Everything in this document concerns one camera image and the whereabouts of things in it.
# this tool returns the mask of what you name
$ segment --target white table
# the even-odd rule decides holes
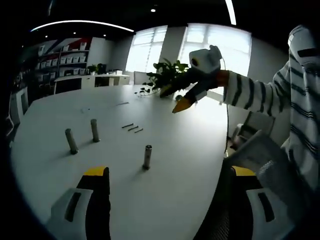
[[[81,79],[81,89],[92,89],[95,87],[96,78],[100,77],[109,78],[109,86],[128,85],[130,83],[130,76],[123,74],[69,75],[62,76],[54,80],[55,84],[53,94],[56,94],[57,82]]]
[[[42,223],[51,206],[77,186],[88,168],[110,170],[113,240],[192,240],[215,193],[227,137],[225,105],[208,97],[173,114],[176,102],[137,97],[138,85],[64,92],[38,99],[12,146],[12,167],[27,203]],[[101,141],[92,143],[90,120]],[[134,123],[143,131],[121,127]],[[79,153],[69,154],[71,128]],[[152,145],[143,172],[145,146]]]

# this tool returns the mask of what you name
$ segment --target white cabinet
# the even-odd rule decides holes
[[[95,87],[96,76],[82,76],[81,89],[92,89]]]

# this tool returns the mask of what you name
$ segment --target wall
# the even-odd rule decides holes
[[[281,69],[288,61],[288,53],[267,44],[264,41],[253,38],[252,50],[248,76],[254,80],[269,83],[273,80],[274,74]],[[252,115],[255,121],[264,117],[261,113]],[[290,132],[290,110],[284,110],[276,117],[271,138],[279,145],[287,139]]]
[[[160,53],[160,62],[163,61],[163,58],[168,59],[171,63],[177,61],[184,41],[186,29],[187,28],[185,26],[167,28]]]
[[[126,70],[133,35],[115,42],[108,69]]]
[[[273,80],[275,73],[281,69],[288,61],[288,54],[273,47],[272,45],[252,38],[251,57],[248,70],[248,77],[253,80],[259,80],[269,83]],[[229,129],[228,135],[232,136],[237,124],[243,124],[249,114],[248,110],[239,107],[228,106]],[[259,123],[266,122],[267,116],[259,112],[253,112],[250,122],[255,122],[255,127],[259,129]],[[270,137],[281,145],[289,136],[290,131],[290,111],[282,112],[274,122]]]
[[[106,68],[110,69],[110,61],[115,43],[104,38],[93,37],[90,51],[87,58],[87,66],[92,64],[106,64]]]

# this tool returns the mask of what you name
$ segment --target sleeve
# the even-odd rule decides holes
[[[290,107],[289,61],[273,77],[263,83],[235,72],[229,72],[228,87],[224,88],[223,102],[235,107],[276,117]]]

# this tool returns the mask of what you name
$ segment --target metal rod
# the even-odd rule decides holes
[[[126,128],[126,127],[130,127],[130,126],[133,126],[133,125],[134,125],[134,124],[131,123],[131,124],[129,124],[129,125],[122,126],[122,128],[124,129],[124,128]]]
[[[143,128],[141,128],[140,130],[138,130],[138,131],[135,131],[134,133],[136,134],[136,133],[138,133],[138,132],[140,132],[140,131],[142,131],[143,130]]]
[[[139,126],[135,126],[135,127],[133,127],[133,128],[130,128],[129,130],[128,130],[128,132],[129,131],[131,131],[131,130],[133,130],[133,129],[136,129],[136,128],[138,128]]]
[[[142,168],[145,170],[150,169],[151,152],[152,152],[152,146],[151,145],[145,146],[144,161],[143,161],[143,165],[142,165]]]
[[[93,135],[93,141],[95,143],[100,142],[98,128],[97,128],[97,119],[91,119],[91,130],[92,130],[92,135]]]
[[[74,139],[74,136],[72,134],[71,129],[67,128],[64,132],[65,132],[65,136],[66,136],[66,139],[67,139],[69,147],[70,147],[70,153],[73,155],[77,154],[79,152],[79,150],[76,145],[76,142],[75,142],[75,139]]]

